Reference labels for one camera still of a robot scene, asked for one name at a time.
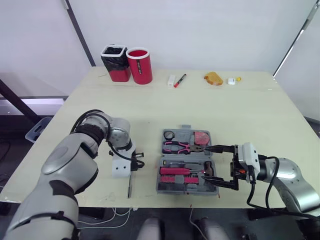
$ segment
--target red marker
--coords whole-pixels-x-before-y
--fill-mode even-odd
[[[179,79],[179,81],[176,82],[176,84],[174,85],[174,87],[178,87],[178,85],[182,82],[182,80],[187,76],[187,74],[183,74],[183,76]]]

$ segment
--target pink pliers handle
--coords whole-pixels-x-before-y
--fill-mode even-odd
[[[165,141],[163,143],[164,145],[177,145],[180,147],[183,147],[183,149],[180,150],[170,150],[170,149],[163,149],[162,152],[164,154],[190,154],[190,144],[187,142],[180,142],[180,141]]]

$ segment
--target red cylindrical container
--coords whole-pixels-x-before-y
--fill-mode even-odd
[[[113,82],[129,81],[131,72],[126,51],[127,47],[124,45],[110,44],[105,46],[100,54]]]
[[[146,48],[134,47],[126,51],[133,80],[137,84],[148,84],[152,81],[150,53]]]

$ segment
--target pliers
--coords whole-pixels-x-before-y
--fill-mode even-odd
[[[187,142],[179,142],[179,141],[165,141],[163,145],[177,145],[180,147],[184,147],[180,150],[171,150],[171,149],[162,149],[162,153],[164,154],[190,154],[190,152],[202,152],[204,150],[203,147],[199,145],[190,145]]]

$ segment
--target white lid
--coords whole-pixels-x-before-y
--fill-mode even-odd
[[[119,48],[122,49],[122,51],[119,54],[105,54],[104,52],[107,50],[107,48]],[[116,45],[116,44],[109,44],[104,47],[102,52],[100,53],[101,57],[121,57],[122,54],[124,54],[126,46],[125,45]]]
[[[142,51],[146,51],[146,54],[142,55],[142,56],[130,56],[129,53],[133,52],[133,51],[137,51],[137,50],[142,50]],[[150,55],[149,50],[144,48],[144,47],[133,47],[130,48],[126,51],[126,56],[128,59],[144,59],[146,57],[148,57]]]

